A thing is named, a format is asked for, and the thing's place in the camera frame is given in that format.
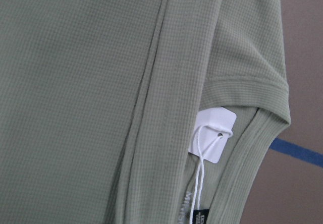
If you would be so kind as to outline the white paper hang tag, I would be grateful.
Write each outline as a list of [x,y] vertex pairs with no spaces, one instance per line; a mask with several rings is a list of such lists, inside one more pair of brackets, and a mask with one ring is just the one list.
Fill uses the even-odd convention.
[[194,207],[200,208],[205,176],[204,162],[219,162],[227,140],[233,136],[237,115],[224,108],[213,107],[197,113],[193,137],[188,152],[199,159],[194,187]]

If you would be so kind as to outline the olive green long-sleeve shirt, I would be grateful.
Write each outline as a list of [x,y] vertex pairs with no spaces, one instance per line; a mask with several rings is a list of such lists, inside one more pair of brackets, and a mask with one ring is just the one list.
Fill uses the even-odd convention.
[[239,223],[288,99],[281,0],[1,0],[1,223]]

